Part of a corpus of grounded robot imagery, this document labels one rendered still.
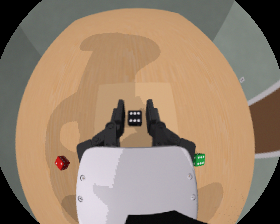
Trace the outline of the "red die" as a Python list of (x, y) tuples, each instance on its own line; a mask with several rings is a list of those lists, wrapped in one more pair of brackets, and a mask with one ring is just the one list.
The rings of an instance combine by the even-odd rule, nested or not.
[(67, 160), (65, 156), (58, 156), (55, 161), (55, 164), (60, 170), (65, 170), (68, 168), (70, 162)]

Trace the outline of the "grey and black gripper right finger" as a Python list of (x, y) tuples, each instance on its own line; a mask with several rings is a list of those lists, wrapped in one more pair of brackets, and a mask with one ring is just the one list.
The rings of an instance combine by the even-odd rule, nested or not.
[(166, 128), (166, 124), (160, 121), (158, 109), (154, 108), (152, 99), (147, 100), (146, 122), (147, 132), (152, 137), (152, 147), (171, 145), (182, 146), (188, 150), (193, 161), (196, 149), (195, 143), (184, 138), (180, 138), (177, 134)]

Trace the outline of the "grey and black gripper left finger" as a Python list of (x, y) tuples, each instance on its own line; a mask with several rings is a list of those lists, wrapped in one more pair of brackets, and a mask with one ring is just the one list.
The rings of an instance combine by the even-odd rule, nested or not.
[[(108, 122), (101, 132), (91, 140), (79, 143), (76, 147), (79, 163), (85, 150), (92, 147), (120, 147), (120, 137), (124, 134), (125, 105), (124, 100), (118, 100), (117, 108), (113, 109), (111, 122)], [(117, 145), (118, 144), (118, 145)]]

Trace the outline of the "green die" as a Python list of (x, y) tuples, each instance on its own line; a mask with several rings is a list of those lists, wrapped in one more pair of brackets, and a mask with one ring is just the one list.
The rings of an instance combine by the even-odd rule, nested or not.
[(202, 153), (196, 153), (194, 155), (193, 165), (195, 167), (202, 166), (205, 163), (205, 154)]

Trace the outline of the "black die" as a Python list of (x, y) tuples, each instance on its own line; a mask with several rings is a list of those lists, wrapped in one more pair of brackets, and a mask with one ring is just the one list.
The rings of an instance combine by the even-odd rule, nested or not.
[(141, 110), (129, 110), (128, 111), (128, 125), (129, 126), (141, 126), (142, 125), (142, 111)]

